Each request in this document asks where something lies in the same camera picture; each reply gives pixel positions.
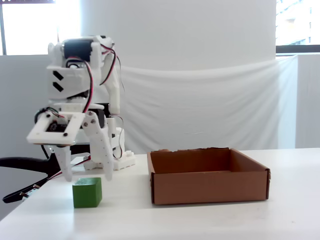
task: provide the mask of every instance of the white fabric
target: white fabric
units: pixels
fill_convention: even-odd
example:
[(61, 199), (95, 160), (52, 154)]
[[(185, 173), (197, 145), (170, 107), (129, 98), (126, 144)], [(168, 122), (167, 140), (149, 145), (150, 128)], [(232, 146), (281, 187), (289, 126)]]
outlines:
[(122, 68), (126, 147), (295, 148), (296, 56), (198, 71)]

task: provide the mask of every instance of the wooden block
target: wooden block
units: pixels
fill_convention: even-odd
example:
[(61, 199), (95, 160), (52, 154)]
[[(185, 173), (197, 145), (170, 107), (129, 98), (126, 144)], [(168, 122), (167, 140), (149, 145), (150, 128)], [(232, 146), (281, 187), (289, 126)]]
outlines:
[(96, 208), (102, 200), (100, 177), (84, 177), (72, 185), (74, 208)]

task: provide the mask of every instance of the cardboard box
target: cardboard box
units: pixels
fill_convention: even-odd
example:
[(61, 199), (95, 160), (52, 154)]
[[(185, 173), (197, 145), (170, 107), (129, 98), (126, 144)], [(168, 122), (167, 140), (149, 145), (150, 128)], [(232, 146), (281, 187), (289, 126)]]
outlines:
[(270, 170), (229, 148), (147, 154), (151, 200), (157, 205), (267, 200)]

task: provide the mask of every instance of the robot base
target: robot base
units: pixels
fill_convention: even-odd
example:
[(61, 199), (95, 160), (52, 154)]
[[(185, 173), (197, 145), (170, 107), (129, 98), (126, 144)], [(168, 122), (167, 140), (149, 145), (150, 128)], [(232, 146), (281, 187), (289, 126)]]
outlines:
[[(126, 151), (120, 159), (115, 159), (113, 162), (113, 170), (118, 171), (124, 168), (128, 168), (136, 164), (136, 156), (131, 151)], [(102, 169), (104, 166), (102, 163), (96, 163), (92, 160), (83, 164), (85, 170)]]

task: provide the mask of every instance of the table surface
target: table surface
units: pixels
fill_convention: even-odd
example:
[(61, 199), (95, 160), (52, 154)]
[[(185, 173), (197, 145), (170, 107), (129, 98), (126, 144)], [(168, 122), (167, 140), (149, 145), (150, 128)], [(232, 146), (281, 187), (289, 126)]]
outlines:
[(320, 148), (242, 151), (271, 169), (267, 201), (155, 206), (146, 155), (101, 177), (97, 208), (73, 207), (72, 182), (63, 177), (41, 187), (0, 222), (4, 240), (283, 240), (320, 239)]

